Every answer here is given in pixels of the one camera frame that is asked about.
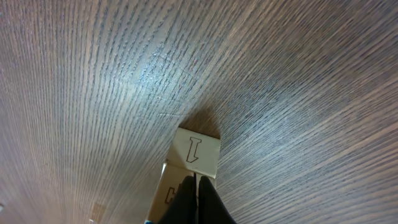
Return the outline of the red-edged plain wooden block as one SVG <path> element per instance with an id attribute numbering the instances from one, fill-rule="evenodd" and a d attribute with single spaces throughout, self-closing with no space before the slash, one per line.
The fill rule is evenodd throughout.
<path id="1" fill-rule="evenodd" d="M 177 128 L 166 161 L 215 179 L 220 147 L 221 141 L 217 138 Z"/>

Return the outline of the blue X wooden block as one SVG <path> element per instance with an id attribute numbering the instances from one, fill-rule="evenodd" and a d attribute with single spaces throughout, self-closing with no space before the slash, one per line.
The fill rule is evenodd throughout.
<path id="1" fill-rule="evenodd" d="M 196 175 L 197 180 L 197 211 L 196 211 L 196 222 L 198 223 L 198 189 L 199 189 L 199 182 L 202 175 L 196 173 L 191 170 L 186 170 L 172 164 L 164 164 L 162 169 L 162 175 L 157 187 L 156 194 L 151 204 L 151 208 L 149 210 L 148 216 L 145 220 L 146 223 L 158 223 L 159 220 L 163 217 L 165 212 L 170 207 L 173 199 L 175 198 L 181 183 L 183 182 L 186 176 L 194 176 Z M 213 184 L 214 188 L 216 189 L 216 181 L 211 177 L 208 177 Z"/>

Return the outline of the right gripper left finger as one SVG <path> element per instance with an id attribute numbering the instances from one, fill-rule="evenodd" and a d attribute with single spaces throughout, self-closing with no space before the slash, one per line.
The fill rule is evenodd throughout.
<path id="1" fill-rule="evenodd" d="M 186 176 L 158 224 L 194 224 L 197 211 L 197 180 L 196 175 Z"/>

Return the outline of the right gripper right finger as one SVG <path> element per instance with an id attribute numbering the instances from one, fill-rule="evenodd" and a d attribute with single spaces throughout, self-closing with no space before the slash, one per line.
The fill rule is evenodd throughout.
<path id="1" fill-rule="evenodd" d="M 199 224 L 236 224 L 210 179 L 202 176 L 198 189 Z"/>

